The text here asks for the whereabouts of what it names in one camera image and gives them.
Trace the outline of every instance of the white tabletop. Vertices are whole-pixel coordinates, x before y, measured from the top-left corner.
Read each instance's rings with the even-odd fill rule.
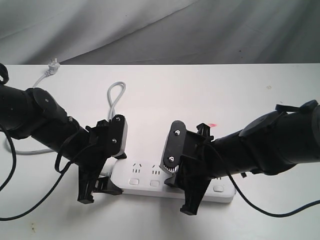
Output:
[[[25,90],[46,70],[45,65],[10,65],[8,85]],[[107,89],[125,81],[127,90],[115,109],[128,122],[127,161],[160,161],[172,121],[183,121],[191,131],[199,123],[214,123],[211,133],[223,137],[273,111],[276,104],[320,101],[319,77],[320,64],[62,65],[39,87],[84,127],[107,117]],[[19,150],[42,148],[31,138],[14,142]],[[0,193],[0,217],[20,214],[42,198],[59,176],[55,157],[55,153],[18,156],[16,172]],[[1,183],[12,160],[4,149],[0,158]],[[284,213],[320,199],[319,172],[320,163],[310,163],[277,176],[249,174],[235,179],[253,203]],[[1,222],[0,239],[315,240],[320,234],[320,206],[272,218],[236,194],[230,204],[203,202],[197,216],[187,216],[179,212],[184,203],[180,199],[98,193],[93,204],[84,205],[77,202],[77,195],[74,165],[34,212]]]

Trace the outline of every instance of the white power strip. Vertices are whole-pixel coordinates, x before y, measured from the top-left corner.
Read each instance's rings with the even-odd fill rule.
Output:
[[[123,159],[115,162],[111,180],[123,189],[124,194],[184,199],[184,191],[164,184],[170,176],[160,169],[159,164],[141,161],[133,163]],[[203,201],[230,203],[234,195],[235,188],[228,178],[213,179]]]

